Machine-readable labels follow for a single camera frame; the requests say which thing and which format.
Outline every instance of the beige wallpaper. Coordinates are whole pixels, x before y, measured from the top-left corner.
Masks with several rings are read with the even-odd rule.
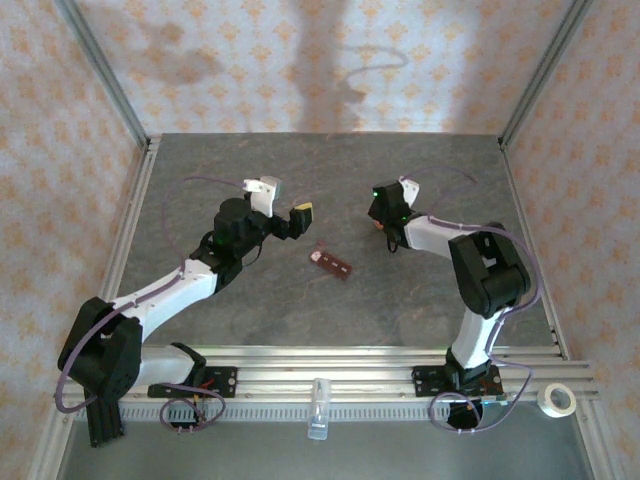
[[[25,478],[136,146],[50,0],[0,8],[0,478]]]
[[[79,3],[151,134],[498,134],[571,1]]]
[[[640,3],[595,2],[510,151],[570,349],[640,472]]]

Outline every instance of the patterned wallpaper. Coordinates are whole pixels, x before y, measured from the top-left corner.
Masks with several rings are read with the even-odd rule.
[[[0,29],[0,478],[19,480],[139,154],[53,1],[5,0]]]
[[[640,472],[640,3],[595,2],[509,156],[554,303]]]
[[[78,3],[150,134],[498,134],[571,1]]]

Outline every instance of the gray table surface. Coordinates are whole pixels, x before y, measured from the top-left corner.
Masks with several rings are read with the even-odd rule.
[[[164,135],[120,286],[120,295],[169,273],[178,259],[163,238],[160,205],[181,177],[213,175],[241,181],[272,175],[283,180],[276,210],[312,201],[314,221],[294,240],[269,238],[260,259],[214,298],[160,327],[147,341],[190,345],[398,345],[445,348],[455,339],[464,305],[451,263],[426,252],[387,251],[367,211],[371,187],[429,165],[474,175],[475,189],[441,204],[440,218],[500,221],[522,234],[496,139],[443,134],[201,134]],[[467,180],[441,171],[417,180],[415,204],[426,209],[441,193]],[[168,208],[179,248],[193,251],[220,203],[242,192],[190,182]],[[318,239],[353,266],[342,281],[308,257]],[[505,325],[498,344],[551,345],[539,304]]]
[[[483,422],[502,409],[487,407]],[[86,422],[74,422],[59,480],[593,478],[575,415],[552,419],[526,403],[473,436],[428,422],[330,423],[319,444],[306,438],[306,423],[221,422],[178,436],[154,419],[127,422],[126,431],[91,448]]]

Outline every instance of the marble surface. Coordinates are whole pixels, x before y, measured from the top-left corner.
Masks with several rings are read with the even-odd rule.
[[[521,234],[497,142],[491,136],[443,134],[175,134],[162,137],[127,260],[120,295],[167,274],[178,259],[163,238],[160,205],[168,187],[192,174],[241,181],[283,180],[276,210],[312,201],[314,222],[300,239],[265,241],[260,259],[215,297],[192,305],[147,343],[190,345],[404,345],[444,348],[455,339],[464,304],[451,263],[426,252],[387,251],[367,211],[371,187],[428,165],[451,165],[480,186],[435,212],[468,223],[502,222]],[[418,178],[425,209],[465,185],[450,172]],[[210,230],[218,206],[238,189],[190,182],[168,209],[168,227],[190,253]],[[318,239],[353,266],[340,280],[308,257]],[[248,255],[249,261],[254,258]],[[551,345],[541,304],[507,324],[501,345]]]

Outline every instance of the white tape roll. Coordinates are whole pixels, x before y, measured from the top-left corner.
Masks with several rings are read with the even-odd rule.
[[[550,383],[538,392],[538,405],[550,417],[566,417],[576,411],[576,396],[566,385]]]

